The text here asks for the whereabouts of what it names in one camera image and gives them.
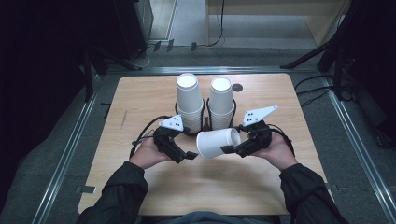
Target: metal floor track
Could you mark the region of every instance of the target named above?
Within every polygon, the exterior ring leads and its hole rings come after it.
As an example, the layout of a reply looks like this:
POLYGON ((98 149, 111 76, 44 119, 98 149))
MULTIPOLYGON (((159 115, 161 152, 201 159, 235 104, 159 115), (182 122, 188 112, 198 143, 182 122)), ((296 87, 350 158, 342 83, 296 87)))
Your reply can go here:
MULTIPOLYGON (((171 76, 182 73, 194 73, 196 75, 230 75, 230 74, 259 74, 259 73, 315 73, 319 74, 316 67, 299 67, 297 69, 280 69, 276 66, 257 66, 257 67, 229 67, 229 66, 210 66, 210 67, 153 67, 146 68, 139 71, 126 71, 124 68, 119 66, 109 66, 109 74, 122 73, 126 77, 134 76, 171 76)), ((81 111, 80 118, 76 124, 75 130, 70 136, 69 143, 65 149, 64 154, 61 157, 58 167, 49 182, 46 193, 42 198, 41 204, 36 211, 35 219, 33 223, 45 223, 53 201, 56 198, 57 192, 60 185, 63 182, 64 174, 68 169, 70 160, 73 156, 75 146, 78 142, 79 135, 82 132, 86 119, 91 113, 92 104, 102 79, 97 76, 95 80, 95 90, 91 100, 84 106, 81 111)), ((323 86, 331 85, 331 81, 327 78, 323 79, 323 86)), ((367 149, 360 139, 359 133, 354 127, 354 124, 349 117, 346 108, 342 102, 339 102, 335 95, 331 92, 330 98, 334 109, 336 110, 339 119, 346 129, 346 133, 352 143, 355 152, 360 160, 361 166, 366 173, 372 188, 377 196, 385 215, 387 216, 389 223, 396 223, 396 206, 392 195, 390 194, 389 188, 386 186, 381 174, 378 172, 374 162, 371 160, 367 149)))

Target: person's right arm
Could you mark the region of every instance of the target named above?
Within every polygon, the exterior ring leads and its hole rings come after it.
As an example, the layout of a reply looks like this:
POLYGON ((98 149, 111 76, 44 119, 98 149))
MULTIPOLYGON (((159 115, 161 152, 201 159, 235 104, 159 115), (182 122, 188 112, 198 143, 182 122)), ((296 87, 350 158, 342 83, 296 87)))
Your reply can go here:
POLYGON ((280 134, 272 134, 266 149, 252 154, 279 171, 286 208, 296 223, 348 223, 334 204, 320 175, 297 162, 280 134))

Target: table top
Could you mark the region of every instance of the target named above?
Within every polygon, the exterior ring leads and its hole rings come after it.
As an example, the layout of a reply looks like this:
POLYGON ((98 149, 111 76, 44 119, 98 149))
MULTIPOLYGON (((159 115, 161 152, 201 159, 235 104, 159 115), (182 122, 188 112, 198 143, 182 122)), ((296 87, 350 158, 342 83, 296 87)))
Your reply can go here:
MULTIPOLYGON (((203 98, 210 93, 213 77, 197 76, 203 98)), ((296 93, 287 74, 228 75, 242 91, 233 92, 237 108, 234 125, 242 123, 245 111, 277 105, 278 110, 264 121, 281 128, 292 140, 298 162, 317 172, 326 181, 311 134, 296 93)), ((94 194, 83 193, 78 211, 93 206, 111 175, 128 161, 132 142, 153 119, 173 116, 177 100, 177 76, 123 77, 117 87, 106 125, 93 159, 86 186, 97 187, 94 194)), ((198 152, 196 137, 180 134, 176 143, 184 151, 198 152)), ((241 133, 241 140, 247 137, 241 133)), ((185 215, 212 211, 223 215, 287 214, 280 172, 268 161, 227 154, 206 160, 162 162, 146 170, 148 195, 140 215, 185 215)))

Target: gray floor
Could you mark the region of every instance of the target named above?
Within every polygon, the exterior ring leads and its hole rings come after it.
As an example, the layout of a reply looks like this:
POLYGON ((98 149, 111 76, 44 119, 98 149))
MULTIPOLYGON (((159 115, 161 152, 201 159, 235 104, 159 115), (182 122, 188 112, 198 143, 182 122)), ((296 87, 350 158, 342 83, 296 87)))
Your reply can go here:
MULTIPOLYGON (((175 26, 172 36, 181 32, 175 26)), ((192 41, 199 41, 198 37, 188 35, 184 35, 184 37, 175 38, 175 42, 180 41, 179 45, 184 45, 182 42, 184 41, 189 46, 192 41)), ((224 43, 231 42, 229 38, 226 35, 224 43)), ((85 184, 101 131, 106 122, 105 115, 108 105, 102 105, 102 103, 111 103, 121 77, 177 75, 182 71, 192 71, 201 75, 216 74, 220 71, 227 71, 228 68, 229 73, 287 72, 290 74, 292 82, 296 84, 304 78, 318 75, 315 65, 320 55, 295 70, 278 69, 280 64, 293 61, 314 48, 304 41, 301 44, 295 44, 295 48, 293 45, 286 48, 270 48, 268 45, 263 48, 255 48, 253 45, 244 48, 235 47, 238 46, 198 48, 196 51, 191 51, 188 47, 174 47, 169 52, 166 47, 162 47, 158 51, 149 49, 149 58, 142 55, 135 61, 135 63, 147 65, 142 71, 137 72, 127 71, 117 64, 110 63, 107 76, 102 77, 101 85, 96 88, 97 95, 92 105, 91 114, 88 116, 74 153, 71 155, 64 179, 59 183, 59 191, 57 191, 48 216, 44 216, 41 223, 74 223, 76 221, 80 193, 75 193, 75 190, 85 184)), ((323 80, 314 79, 302 85, 299 91, 321 86, 323 86, 323 80)), ((319 92, 302 95, 299 100, 303 103, 318 94, 319 92)), ((82 90, 64 112, 50 137, 32 150, 23 161, 8 194, 7 205, 0 216, 0 223, 31 223, 35 219, 46 187, 64 154, 69 137, 84 107, 84 97, 84 90, 82 90)), ((374 161, 375 167, 390 192, 394 194, 396 186, 396 178, 393 174, 396 159, 395 148, 384 149, 376 144, 374 134, 356 103, 348 102, 343 105, 358 130, 361 141, 374 161)), ((332 195, 342 214, 350 223, 389 223, 377 194, 362 168, 344 124, 334 108, 332 94, 327 94, 310 105, 304 106, 303 111, 332 188, 332 195)), ((281 219, 282 223, 289 223, 288 216, 282 216, 281 219)))

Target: person's right hand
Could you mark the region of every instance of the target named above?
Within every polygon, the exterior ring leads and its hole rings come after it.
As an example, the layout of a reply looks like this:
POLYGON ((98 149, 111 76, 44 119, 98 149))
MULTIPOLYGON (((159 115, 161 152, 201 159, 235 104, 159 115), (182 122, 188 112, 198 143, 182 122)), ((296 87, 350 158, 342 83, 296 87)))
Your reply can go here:
POLYGON ((298 163, 285 140, 278 133, 272 133, 272 141, 268 148, 252 153, 251 156, 268 160, 280 171, 298 163))

